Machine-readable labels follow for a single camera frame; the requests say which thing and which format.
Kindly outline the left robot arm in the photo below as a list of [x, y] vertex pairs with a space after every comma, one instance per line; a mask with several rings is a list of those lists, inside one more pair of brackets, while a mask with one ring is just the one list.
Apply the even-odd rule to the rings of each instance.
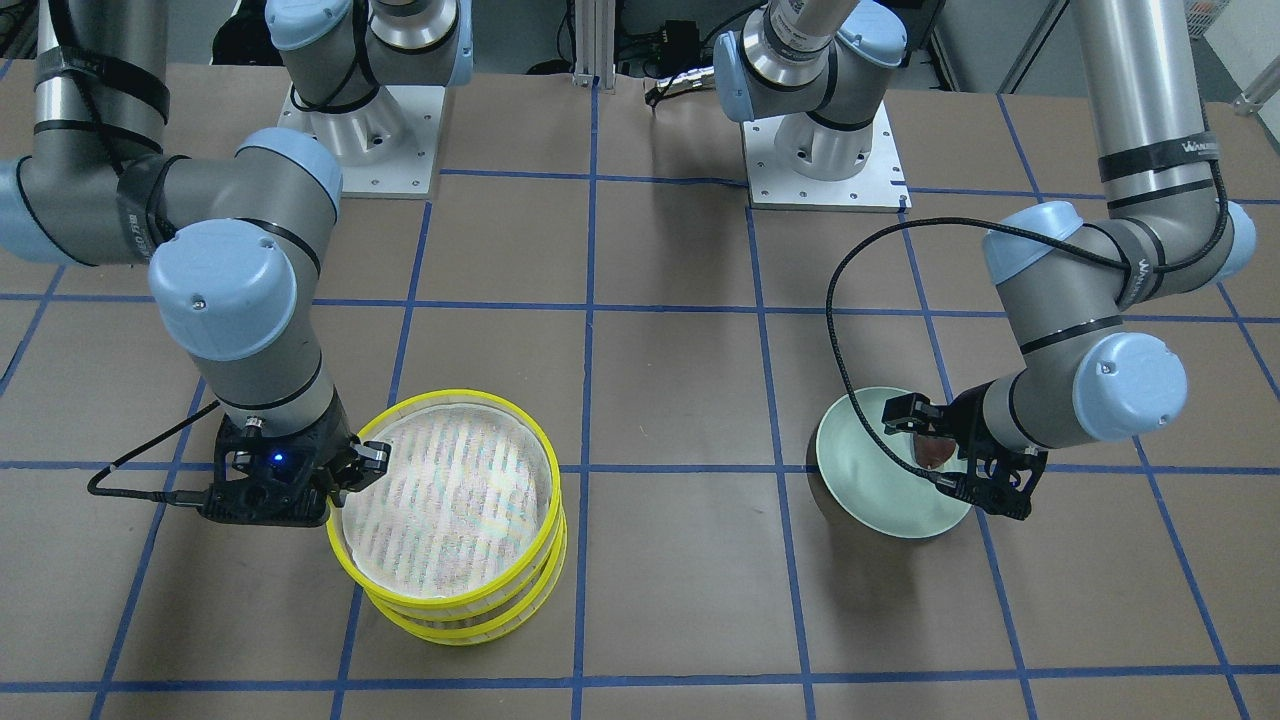
[[[1129, 307], [1236, 274], [1257, 234], [1228, 199], [1179, 1], [1079, 1], [1098, 173], [1108, 215], [1041, 202], [984, 223], [986, 266], [1025, 366], [947, 404], [852, 387], [815, 436], [832, 493], [859, 489], [850, 512], [923, 510], [1021, 520], [1059, 448], [1124, 441], [1174, 420], [1188, 396], [1180, 359], [1125, 331]], [[872, 122], [905, 28], [873, 1], [771, 1], [716, 38], [716, 90], [731, 120], [780, 117], [777, 142], [803, 176], [836, 181], [870, 147]]]

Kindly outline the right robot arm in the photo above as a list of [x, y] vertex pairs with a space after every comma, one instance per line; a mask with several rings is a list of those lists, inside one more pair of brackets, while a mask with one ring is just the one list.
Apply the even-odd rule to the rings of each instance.
[[269, 1], [310, 132], [270, 127], [223, 160], [163, 149], [164, 1], [42, 1], [35, 150], [3, 163], [3, 247], [29, 263], [145, 264], [169, 336], [223, 409], [206, 489], [87, 489], [211, 521], [320, 527], [387, 474], [349, 428], [310, 320], [343, 169], [407, 152], [390, 87], [466, 85], [467, 1]]

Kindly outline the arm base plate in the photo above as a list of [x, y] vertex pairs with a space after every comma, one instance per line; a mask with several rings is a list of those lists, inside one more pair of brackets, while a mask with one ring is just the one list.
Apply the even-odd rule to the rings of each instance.
[[899, 213], [913, 206], [887, 106], [842, 132], [806, 114], [744, 122], [750, 204], [762, 210]]
[[279, 127], [308, 133], [338, 159], [343, 196], [429, 200], [433, 195], [448, 90], [384, 86], [355, 111], [303, 111], [287, 99]]

